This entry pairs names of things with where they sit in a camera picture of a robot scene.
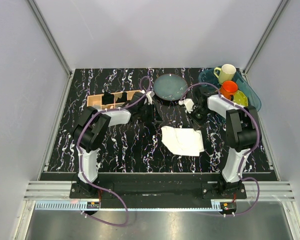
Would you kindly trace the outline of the aluminium frame post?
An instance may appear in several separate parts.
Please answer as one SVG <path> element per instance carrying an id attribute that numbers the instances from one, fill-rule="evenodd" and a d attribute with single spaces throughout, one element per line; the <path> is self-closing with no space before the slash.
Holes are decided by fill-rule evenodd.
<path id="1" fill-rule="evenodd" d="M 39 6 L 37 5 L 35 0 L 26 0 L 33 16 L 35 17 L 38 25 L 40 26 L 44 36 L 46 37 L 52 51 L 54 52 L 57 60 L 59 61 L 61 67 L 63 68 L 64 72 L 67 76 L 70 76 L 72 73 L 72 69 L 70 68 L 69 64 L 67 63 L 64 55 L 62 54 Z"/>
<path id="2" fill-rule="evenodd" d="M 249 58 L 246 66 L 242 70 L 242 72 L 247 75 L 249 70 L 252 68 L 254 62 L 256 61 L 257 57 L 259 56 L 263 46 L 267 42 L 268 38 L 270 37 L 272 31 L 274 30 L 275 26 L 277 25 L 281 15 L 285 11 L 286 7 L 290 3 L 290 0 L 280 0 L 277 8 L 275 9 L 270 21 L 268 22 L 260 40 L 258 41 L 251 57 Z"/>

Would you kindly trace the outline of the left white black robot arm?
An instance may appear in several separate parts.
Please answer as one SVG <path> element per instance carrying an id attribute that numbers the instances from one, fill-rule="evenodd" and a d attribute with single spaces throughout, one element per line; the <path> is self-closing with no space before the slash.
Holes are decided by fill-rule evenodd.
<path id="1" fill-rule="evenodd" d="M 142 100 L 130 106 L 131 103 L 127 101 L 117 108 L 103 110 L 88 106 L 74 125 L 72 137 L 79 157 L 76 183 L 80 187 L 80 192 L 87 198 L 93 198 L 98 193 L 98 186 L 94 183 L 98 178 L 97 149 L 105 139 L 108 128 L 136 120 L 146 123 L 163 121 L 154 103 Z"/>

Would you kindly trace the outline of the small black rolled cloth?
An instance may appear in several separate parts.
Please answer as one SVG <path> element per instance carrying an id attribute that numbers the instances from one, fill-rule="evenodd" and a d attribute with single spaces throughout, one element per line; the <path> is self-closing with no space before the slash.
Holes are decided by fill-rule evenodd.
<path id="1" fill-rule="evenodd" d="M 128 100 L 127 92 L 118 92 L 115 94 L 115 103 L 125 103 Z"/>

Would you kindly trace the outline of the left aluminium frame post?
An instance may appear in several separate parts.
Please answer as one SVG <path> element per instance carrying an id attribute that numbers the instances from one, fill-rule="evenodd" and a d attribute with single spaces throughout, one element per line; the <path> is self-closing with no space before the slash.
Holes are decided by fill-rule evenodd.
<path id="1" fill-rule="evenodd" d="M 59 61 L 61 67 L 63 68 L 64 72 L 67 76 L 70 76 L 72 73 L 72 69 L 70 68 L 69 64 L 67 63 L 64 55 L 62 54 L 39 6 L 37 5 L 35 0 L 26 0 L 33 16 L 35 17 L 38 25 L 40 26 L 44 36 L 46 37 L 52 51 L 54 52 L 57 60 Z"/>

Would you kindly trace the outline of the pale yellow mug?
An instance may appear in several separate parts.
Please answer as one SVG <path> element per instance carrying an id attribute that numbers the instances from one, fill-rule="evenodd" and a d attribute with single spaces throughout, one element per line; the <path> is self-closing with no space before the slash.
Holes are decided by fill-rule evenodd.
<path id="1" fill-rule="evenodd" d="M 213 74 L 217 77 L 219 84 L 223 84 L 225 81 L 231 81 L 236 73 L 237 69 L 232 64 L 224 64 L 222 67 L 215 67 Z"/>

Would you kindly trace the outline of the white underwear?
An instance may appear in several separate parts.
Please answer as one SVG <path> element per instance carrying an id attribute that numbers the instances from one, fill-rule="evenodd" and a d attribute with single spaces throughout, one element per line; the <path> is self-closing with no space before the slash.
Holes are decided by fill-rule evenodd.
<path id="1" fill-rule="evenodd" d="M 199 157 L 205 151 L 200 130 L 163 126 L 161 132 L 162 143 L 174 155 Z"/>

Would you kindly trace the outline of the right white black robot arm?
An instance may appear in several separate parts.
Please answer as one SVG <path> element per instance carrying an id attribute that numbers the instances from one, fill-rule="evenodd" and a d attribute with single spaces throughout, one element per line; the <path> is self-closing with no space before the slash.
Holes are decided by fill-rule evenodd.
<path id="1" fill-rule="evenodd" d="M 208 114 L 215 113 L 225 119 L 224 142 L 229 151 L 214 192 L 222 198 L 230 198 L 243 188 L 245 162 L 261 140 L 258 112 L 254 106 L 239 105 L 216 92 L 208 93 L 203 87 L 195 89 L 193 96 L 186 110 L 194 127 L 202 128 Z"/>

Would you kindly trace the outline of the left connector box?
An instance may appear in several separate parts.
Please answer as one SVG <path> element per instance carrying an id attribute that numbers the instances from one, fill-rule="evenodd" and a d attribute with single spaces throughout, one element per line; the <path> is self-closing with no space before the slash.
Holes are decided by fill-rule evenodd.
<path id="1" fill-rule="evenodd" d="M 98 210 L 100 208 L 100 200 L 97 199 L 89 199 L 86 203 L 87 210 Z"/>

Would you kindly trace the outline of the yellow-green dotted plate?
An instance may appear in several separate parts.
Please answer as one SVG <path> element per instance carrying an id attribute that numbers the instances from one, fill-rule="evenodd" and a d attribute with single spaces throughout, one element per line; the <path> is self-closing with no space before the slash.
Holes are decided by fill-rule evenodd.
<path id="1" fill-rule="evenodd" d="M 232 101 L 236 104 L 242 105 L 247 107 L 249 105 L 249 101 L 248 98 L 246 97 L 246 95 L 238 90 L 232 97 Z"/>

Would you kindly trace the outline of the right aluminium frame post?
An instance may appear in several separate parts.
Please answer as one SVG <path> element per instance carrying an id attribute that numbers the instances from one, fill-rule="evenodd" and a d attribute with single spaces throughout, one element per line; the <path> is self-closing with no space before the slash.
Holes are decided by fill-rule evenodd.
<path id="1" fill-rule="evenodd" d="M 242 70 L 242 72 L 247 75 L 249 70 L 252 68 L 254 62 L 256 61 L 257 57 L 259 56 L 263 46 L 267 42 L 268 38 L 270 37 L 272 31 L 274 30 L 275 26 L 277 25 L 281 15 L 285 11 L 286 7 L 290 3 L 290 0 L 280 0 L 277 8 L 275 9 L 270 21 L 268 22 L 260 40 L 258 41 L 251 57 L 249 58 L 246 66 Z"/>

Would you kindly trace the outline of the blue-green ceramic plate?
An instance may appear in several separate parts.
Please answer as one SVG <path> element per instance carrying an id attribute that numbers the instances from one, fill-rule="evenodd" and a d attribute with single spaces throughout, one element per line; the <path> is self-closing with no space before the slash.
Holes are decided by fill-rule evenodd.
<path id="1" fill-rule="evenodd" d="M 180 100 L 187 89 L 187 81 L 172 73 L 159 76 L 153 84 L 155 95 L 165 101 Z"/>

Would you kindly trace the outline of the teal transparent plastic bin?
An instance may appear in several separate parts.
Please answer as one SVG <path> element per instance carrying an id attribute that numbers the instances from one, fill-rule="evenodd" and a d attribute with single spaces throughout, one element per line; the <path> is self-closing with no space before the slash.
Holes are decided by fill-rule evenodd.
<path id="1" fill-rule="evenodd" d="M 217 77 L 214 75 L 214 68 L 205 68 L 198 76 L 198 81 L 200 83 L 207 82 L 213 84 L 217 88 L 221 88 Z M 237 68 L 232 81 L 238 85 L 238 90 L 242 91 L 248 98 L 248 106 L 253 106 L 259 111 L 262 107 L 262 103 L 258 95 L 250 87 L 247 81 L 242 77 L 240 70 Z"/>

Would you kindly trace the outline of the wooden divided organizer box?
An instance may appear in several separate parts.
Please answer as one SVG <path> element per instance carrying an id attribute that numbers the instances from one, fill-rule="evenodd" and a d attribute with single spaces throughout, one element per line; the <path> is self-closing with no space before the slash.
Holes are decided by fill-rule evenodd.
<path id="1" fill-rule="evenodd" d="M 86 100 L 86 107 L 91 111 L 97 110 L 111 110 L 121 109 L 132 105 L 142 96 L 145 92 L 141 90 L 129 90 L 120 92 L 106 92 L 102 94 L 89 95 Z"/>

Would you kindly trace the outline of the orange mug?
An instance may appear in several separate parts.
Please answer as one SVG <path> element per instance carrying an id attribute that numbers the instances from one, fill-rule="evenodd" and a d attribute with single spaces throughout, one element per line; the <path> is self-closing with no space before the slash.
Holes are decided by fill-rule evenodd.
<path id="1" fill-rule="evenodd" d="M 221 85 L 220 88 L 220 93 L 228 100 L 233 101 L 235 94 L 239 90 L 238 85 L 232 81 L 232 80 L 227 80 L 224 81 Z"/>

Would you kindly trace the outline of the connector box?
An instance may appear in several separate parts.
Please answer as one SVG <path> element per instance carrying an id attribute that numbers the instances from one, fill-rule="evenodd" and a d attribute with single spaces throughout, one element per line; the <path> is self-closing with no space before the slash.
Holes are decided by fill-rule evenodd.
<path id="1" fill-rule="evenodd" d="M 235 201 L 232 202 L 222 202 L 220 204 L 222 214 L 232 215 L 237 211 L 237 203 Z"/>
<path id="2" fill-rule="evenodd" d="M 89 199 L 86 203 L 87 210 L 98 210 L 100 208 L 100 200 L 97 199 Z"/>

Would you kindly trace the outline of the right connector box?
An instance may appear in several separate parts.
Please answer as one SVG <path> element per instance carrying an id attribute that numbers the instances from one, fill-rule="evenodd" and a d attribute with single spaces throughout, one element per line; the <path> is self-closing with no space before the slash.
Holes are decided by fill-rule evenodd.
<path id="1" fill-rule="evenodd" d="M 237 203 L 235 201 L 232 202 L 222 202 L 220 204 L 222 214 L 232 215 L 237 211 Z"/>

